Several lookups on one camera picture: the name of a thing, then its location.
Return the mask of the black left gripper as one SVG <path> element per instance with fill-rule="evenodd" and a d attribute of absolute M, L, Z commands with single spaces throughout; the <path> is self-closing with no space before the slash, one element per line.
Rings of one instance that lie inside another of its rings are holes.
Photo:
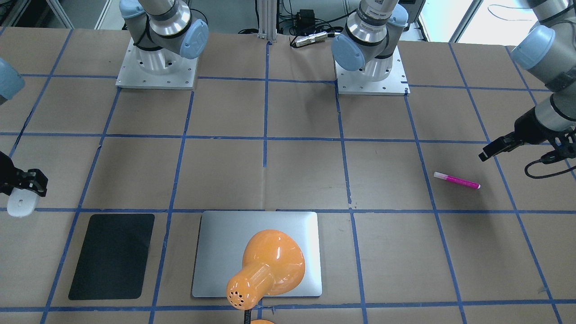
<path fill-rule="evenodd" d="M 543 126 L 536 118 L 535 108 L 520 116 L 514 123 L 514 131 L 484 146 L 478 157 L 482 162 L 500 153 L 508 153 L 521 145 L 537 145 L 548 141 L 553 150 L 540 160 L 564 160 L 576 157 L 575 131 L 555 131 Z"/>

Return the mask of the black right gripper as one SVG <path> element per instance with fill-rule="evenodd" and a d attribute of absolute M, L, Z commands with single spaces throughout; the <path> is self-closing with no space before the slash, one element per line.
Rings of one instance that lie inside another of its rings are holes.
<path fill-rule="evenodd" d="M 39 169 L 24 172 L 14 166 L 11 158 L 0 152 L 0 191 L 10 196 L 14 188 L 29 189 L 40 197 L 47 194 L 49 179 Z"/>

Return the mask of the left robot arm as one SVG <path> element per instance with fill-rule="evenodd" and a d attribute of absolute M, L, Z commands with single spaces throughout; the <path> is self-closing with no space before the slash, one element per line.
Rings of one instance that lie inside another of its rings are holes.
<path fill-rule="evenodd" d="M 511 53 L 513 61 L 543 82 L 551 92 L 514 123 L 513 132 L 485 146 L 485 161 L 521 145 L 548 141 L 553 151 L 544 164 L 575 157 L 575 2 L 529 0 L 539 23 Z M 396 0 L 362 0 L 332 43 L 335 62 L 347 71 L 388 63 L 409 14 Z"/>

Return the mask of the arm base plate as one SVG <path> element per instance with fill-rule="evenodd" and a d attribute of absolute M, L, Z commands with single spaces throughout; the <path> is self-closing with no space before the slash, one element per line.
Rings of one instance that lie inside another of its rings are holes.
<path fill-rule="evenodd" d="M 175 49 L 158 49 L 155 43 L 145 43 L 144 49 L 136 46 L 135 33 L 131 32 L 116 85 L 134 90 L 193 90 L 196 82 L 198 58 L 183 58 L 179 54 L 181 37 L 157 38 Z"/>
<path fill-rule="evenodd" d="M 334 63 L 338 92 L 341 95 L 405 96 L 411 93 L 399 48 L 385 59 L 374 58 L 356 71 Z"/>

